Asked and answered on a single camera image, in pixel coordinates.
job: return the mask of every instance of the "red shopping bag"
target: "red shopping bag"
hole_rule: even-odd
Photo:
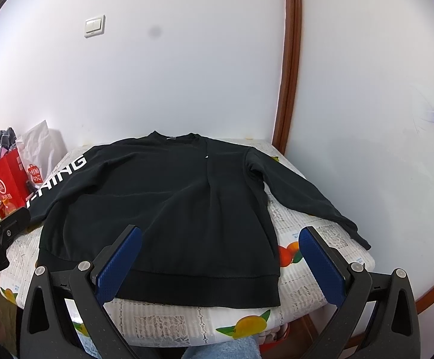
[[[0,200],[8,199],[16,208],[26,206],[29,191],[27,174],[16,149],[0,159]]]

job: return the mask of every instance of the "paper bag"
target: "paper bag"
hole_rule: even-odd
[[[45,120],[18,137],[16,146],[27,177],[37,188],[64,156],[49,134]]]

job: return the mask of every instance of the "white wall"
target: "white wall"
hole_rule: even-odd
[[[8,0],[0,129],[45,118],[68,148],[153,130],[270,139],[284,21],[285,0]]]
[[[434,284],[434,0],[304,0],[286,156],[416,297]],[[434,310],[421,318],[423,358]]]

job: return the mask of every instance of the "bottle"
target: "bottle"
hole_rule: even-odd
[[[10,202],[9,199],[4,198],[2,200],[2,203],[4,204],[4,211],[6,216],[9,216],[9,214],[16,210],[16,206],[12,202]]]

